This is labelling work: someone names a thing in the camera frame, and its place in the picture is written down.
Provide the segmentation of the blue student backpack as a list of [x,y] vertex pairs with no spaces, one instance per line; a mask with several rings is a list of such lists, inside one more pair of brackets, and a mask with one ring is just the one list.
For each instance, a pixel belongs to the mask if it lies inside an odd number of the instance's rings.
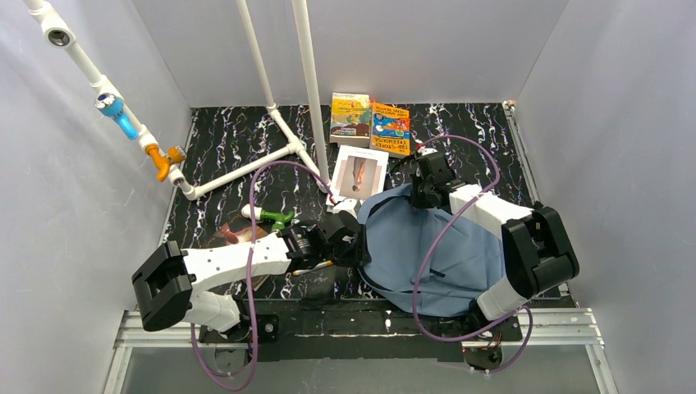
[[418,209],[409,184],[366,199],[358,221],[367,230],[370,263],[360,275],[399,309],[433,317],[467,314],[469,303],[504,273],[499,242],[472,223],[444,226],[451,213]]

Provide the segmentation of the dark Three Days book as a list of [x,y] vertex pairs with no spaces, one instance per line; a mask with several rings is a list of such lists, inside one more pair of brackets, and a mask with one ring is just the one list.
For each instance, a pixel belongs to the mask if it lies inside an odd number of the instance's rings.
[[[217,248],[228,245],[236,245],[248,242],[252,237],[252,229],[250,220],[237,214],[229,222],[225,222],[214,233],[212,238],[207,242],[206,248]],[[257,236],[263,238],[268,235],[268,231],[257,225]],[[252,278],[252,286],[254,291],[257,291],[263,283],[269,278],[269,275],[254,276]]]

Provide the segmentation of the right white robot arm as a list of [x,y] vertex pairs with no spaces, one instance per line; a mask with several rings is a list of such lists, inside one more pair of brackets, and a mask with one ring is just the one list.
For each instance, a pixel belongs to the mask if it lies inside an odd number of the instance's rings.
[[481,186],[458,178],[445,155],[434,149],[416,154],[412,204],[448,208],[453,219],[472,223],[499,242],[502,278],[469,305],[467,320],[476,328],[502,318],[530,299],[579,275],[579,262],[560,214],[536,203],[509,203]]

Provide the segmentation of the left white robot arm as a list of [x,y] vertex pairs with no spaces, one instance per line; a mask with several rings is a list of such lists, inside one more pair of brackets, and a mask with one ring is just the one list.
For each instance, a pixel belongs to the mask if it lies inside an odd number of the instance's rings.
[[142,328],[158,332],[178,323],[227,332],[250,319],[250,306],[212,289],[257,276],[313,270],[322,263],[369,261],[366,230],[348,212],[304,221],[258,239],[207,249],[162,243],[133,273]]

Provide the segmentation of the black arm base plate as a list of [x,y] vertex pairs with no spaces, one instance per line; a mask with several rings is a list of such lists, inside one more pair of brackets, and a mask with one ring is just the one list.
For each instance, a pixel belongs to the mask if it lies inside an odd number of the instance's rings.
[[430,359],[460,363],[457,343],[434,341],[384,299],[256,302],[259,361]]

